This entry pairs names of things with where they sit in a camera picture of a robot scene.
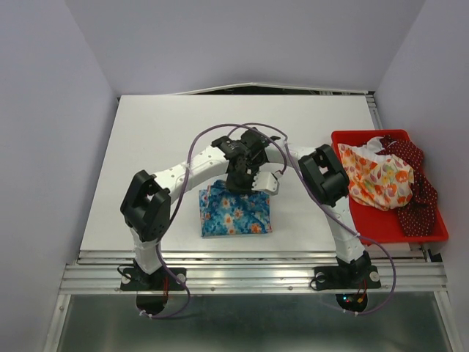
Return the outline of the blue floral skirt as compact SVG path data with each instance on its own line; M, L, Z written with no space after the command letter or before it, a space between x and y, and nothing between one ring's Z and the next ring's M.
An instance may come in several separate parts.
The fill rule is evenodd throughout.
M234 194L223 180L199 190L199 214L203 238L265 235L273 231L270 195Z

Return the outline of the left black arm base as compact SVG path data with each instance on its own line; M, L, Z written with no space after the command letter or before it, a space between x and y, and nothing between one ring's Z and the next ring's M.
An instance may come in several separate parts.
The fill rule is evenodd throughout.
M137 266L121 265L117 272L121 276L119 289L124 292L185 290L164 268L159 268L153 274L146 274Z

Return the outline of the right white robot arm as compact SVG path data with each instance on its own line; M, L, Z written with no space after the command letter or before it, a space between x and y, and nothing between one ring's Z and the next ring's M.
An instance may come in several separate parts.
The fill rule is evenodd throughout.
M349 178L333 148L301 147L276 136L266 138L252 128L240 140L250 157L262 164L279 163L292 167L308 195L327 216L336 247L336 266L314 269L314 290L355 288L367 280L371 259L360 241L349 206Z

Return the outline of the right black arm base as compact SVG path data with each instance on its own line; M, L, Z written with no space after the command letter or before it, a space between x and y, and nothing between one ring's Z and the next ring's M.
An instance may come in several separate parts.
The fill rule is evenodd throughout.
M320 266L314 268L314 275L309 286L316 291L378 289L381 288L381 282L377 267L374 265L358 273L338 266Z

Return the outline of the orange floral cream skirt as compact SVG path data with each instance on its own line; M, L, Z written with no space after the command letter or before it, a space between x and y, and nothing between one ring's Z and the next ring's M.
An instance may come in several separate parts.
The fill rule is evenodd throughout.
M338 148L350 180L349 195L355 202L388 211L404 207L413 198L413 168L388 154L381 138L374 137L360 147L339 144Z

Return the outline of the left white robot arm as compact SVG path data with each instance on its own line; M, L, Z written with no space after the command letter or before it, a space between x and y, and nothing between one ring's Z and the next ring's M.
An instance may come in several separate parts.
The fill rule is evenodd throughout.
M254 193L254 176L267 162L266 138L247 131L240 139L222 136L184 163L162 172L137 172L120 205L134 242L134 278L148 289L163 280L157 247L171 225L171 205L180 206L180 196L212 177L226 175L232 194Z

